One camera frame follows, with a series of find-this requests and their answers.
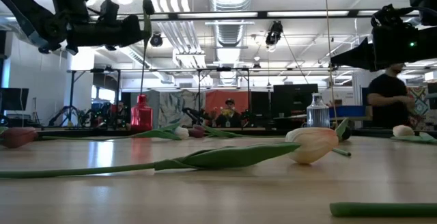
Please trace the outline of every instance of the computer screen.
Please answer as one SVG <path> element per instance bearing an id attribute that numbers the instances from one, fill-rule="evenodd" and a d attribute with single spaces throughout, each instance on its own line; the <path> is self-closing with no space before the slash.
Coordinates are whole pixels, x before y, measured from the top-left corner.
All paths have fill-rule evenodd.
<path id="1" fill-rule="evenodd" d="M 275 85 L 272 94 L 272 116 L 298 115 L 307 112 L 313 100 L 313 93 L 318 92 L 317 84 Z"/>
<path id="2" fill-rule="evenodd" d="M 25 111 L 29 88 L 0 88 L 2 111 Z"/>

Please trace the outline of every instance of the red bottle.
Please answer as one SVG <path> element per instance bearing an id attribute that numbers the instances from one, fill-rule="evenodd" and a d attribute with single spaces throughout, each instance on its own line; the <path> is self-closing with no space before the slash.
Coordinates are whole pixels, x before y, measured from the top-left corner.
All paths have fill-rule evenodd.
<path id="1" fill-rule="evenodd" d="M 132 107 L 131 130 L 144 132 L 153 129 L 153 109 L 146 105 L 146 95 L 138 95 L 137 105 Z"/>

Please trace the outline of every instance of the glass bottle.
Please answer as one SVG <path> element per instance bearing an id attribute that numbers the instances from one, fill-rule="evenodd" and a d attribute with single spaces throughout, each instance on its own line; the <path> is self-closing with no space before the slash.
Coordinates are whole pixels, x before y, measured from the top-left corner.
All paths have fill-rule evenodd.
<path id="1" fill-rule="evenodd" d="M 321 94 L 313 94 L 313 102 L 307 107 L 307 126 L 329 128 L 329 107 L 324 104 Z"/>
<path id="2" fill-rule="evenodd" d="M 153 109 L 146 105 L 147 96 L 138 95 L 137 105 L 132 107 L 131 130 L 144 132 L 153 129 Z"/>

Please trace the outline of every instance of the man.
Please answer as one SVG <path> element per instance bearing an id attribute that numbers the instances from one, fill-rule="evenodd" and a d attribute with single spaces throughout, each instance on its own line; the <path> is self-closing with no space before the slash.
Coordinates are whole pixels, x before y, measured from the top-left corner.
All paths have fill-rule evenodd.
<path id="1" fill-rule="evenodd" d="M 373 126 L 392 129 L 409 125 L 408 114 L 414 112 L 414 100 L 407 96 L 407 88 L 397 78 L 404 64 L 393 64 L 369 85 L 367 100 L 373 109 Z"/>
<path id="2" fill-rule="evenodd" d="M 241 118 L 240 114 L 235 111 L 235 101 L 228 98 L 225 104 L 226 107 L 216 119 L 216 125 L 221 128 L 240 128 Z"/>

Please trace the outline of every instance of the black shirt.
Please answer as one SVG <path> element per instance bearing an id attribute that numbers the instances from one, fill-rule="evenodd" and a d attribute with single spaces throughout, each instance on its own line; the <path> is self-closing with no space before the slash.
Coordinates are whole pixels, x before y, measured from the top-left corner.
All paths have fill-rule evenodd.
<path id="1" fill-rule="evenodd" d="M 381 74 L 370 83 L 369 94 L 380 94 L 386 98 L 407 96 L 407 87 L 398 78 Z M 408 110 L 402 102 L 384 107 L 372 107 L 372 109 L 375 127 L 392 129 L 398 125 L 408 125 Z"/>

